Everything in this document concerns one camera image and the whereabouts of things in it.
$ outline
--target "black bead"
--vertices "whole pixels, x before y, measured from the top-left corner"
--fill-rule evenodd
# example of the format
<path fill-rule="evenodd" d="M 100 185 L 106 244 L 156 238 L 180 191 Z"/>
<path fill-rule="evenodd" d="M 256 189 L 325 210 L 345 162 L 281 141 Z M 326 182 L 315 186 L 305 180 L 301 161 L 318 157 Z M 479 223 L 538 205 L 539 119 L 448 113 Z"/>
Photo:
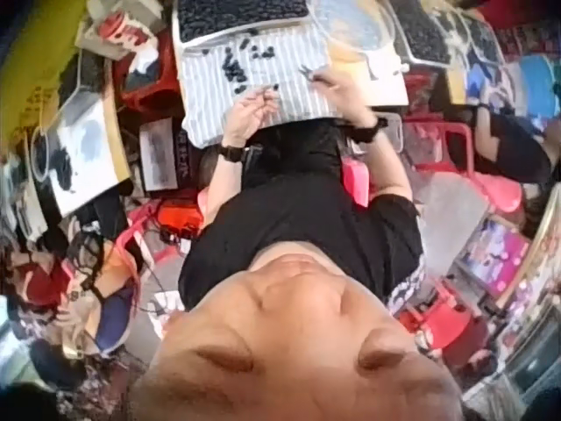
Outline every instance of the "black bead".
<path fill-rule="evenodd" d="M 239 51 L 244 51 L 245 48 L 249 45 L 249 38 L 246 38 L 242 41 L 241 46 L 239 46 Z"/>

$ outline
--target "black t-shirt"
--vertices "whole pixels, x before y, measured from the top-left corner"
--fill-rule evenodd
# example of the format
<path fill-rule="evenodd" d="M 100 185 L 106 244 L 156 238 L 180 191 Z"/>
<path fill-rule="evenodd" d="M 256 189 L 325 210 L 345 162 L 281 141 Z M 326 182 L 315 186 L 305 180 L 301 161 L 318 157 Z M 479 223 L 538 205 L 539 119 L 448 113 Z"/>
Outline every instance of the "black t-shirt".
<path fill-rule="evenodd" d="M 193 242 L 180 274 L 181 299 L 191 309 L 222 280 L 246 270 L 262 249 L 305 241 L 387 300 L 419 266 L 416 217 L 415 206 L 400 196 L 358 206 L 335 177 L 277 177 L 225 203 Z"/>

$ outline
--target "red plastic stool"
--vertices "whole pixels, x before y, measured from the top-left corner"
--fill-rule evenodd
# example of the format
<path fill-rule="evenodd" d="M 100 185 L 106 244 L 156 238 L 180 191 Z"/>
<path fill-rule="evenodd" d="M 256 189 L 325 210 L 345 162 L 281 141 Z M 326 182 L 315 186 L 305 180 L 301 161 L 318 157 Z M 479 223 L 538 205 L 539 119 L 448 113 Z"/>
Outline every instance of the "red plastic stool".
<path fill-rule="evenodd" d="M 134 59 L 134 54 L 129 54 L 113 64 L 113 84 L 117 95 L 128 108 L 142 113 L 149 120 L 181 117 L 183 114 L 183 102 L 177 80 L 174 45 L 170 31 L 160 32 L 158 41 L 160 79 L 157 82 L 124 92 L 124 81 L 129 73 L 129 66 Z"/>

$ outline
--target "black beads tray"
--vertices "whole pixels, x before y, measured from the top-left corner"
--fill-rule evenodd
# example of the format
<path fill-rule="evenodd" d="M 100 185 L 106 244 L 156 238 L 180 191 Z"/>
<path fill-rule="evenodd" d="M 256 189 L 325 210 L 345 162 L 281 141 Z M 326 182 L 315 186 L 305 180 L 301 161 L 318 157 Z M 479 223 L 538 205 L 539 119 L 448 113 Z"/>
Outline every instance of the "black beads tray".
<path fill-rule="evenodd" d="M 419 0 L 382 0 L 395 22 L 395 50 L 403 60 L 449 68 L 451 55 L 441 29 Z"/>
<path fill-rule="evenodd" d="M 503 64 L 505 59 L 493 28 L 486 22 L 465 13 L 462 13 L 462 19 L 472 35 L 473 50 L 478 58 L 486 63 Z"/>
<path fill-rule="evenodd" d="M 183 47 L 243 30 L 298 23 L 309 15 L 306 0 L 176 0 L 176 41 Z"/>

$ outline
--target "white paper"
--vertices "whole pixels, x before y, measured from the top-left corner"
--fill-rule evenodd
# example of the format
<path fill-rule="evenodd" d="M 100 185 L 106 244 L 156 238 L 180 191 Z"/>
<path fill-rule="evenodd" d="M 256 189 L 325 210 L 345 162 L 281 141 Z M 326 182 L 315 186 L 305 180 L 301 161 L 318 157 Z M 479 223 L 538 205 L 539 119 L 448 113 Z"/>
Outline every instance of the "white paper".
<path fill-rule="evenodd" d="M 140 127 L 140 159 L 146 190 L 177 189 L 171 118 Z"/>
<path fill-rule="evenodd" d="M 56 172 L 49 177 L 60 214 L 65 217 L 105 190 L 118 184 L 109 146 L 101 96 L 73 124 L 60 123 L 56 132 L 72 166 L 72 186 L 64 190 Z"/>

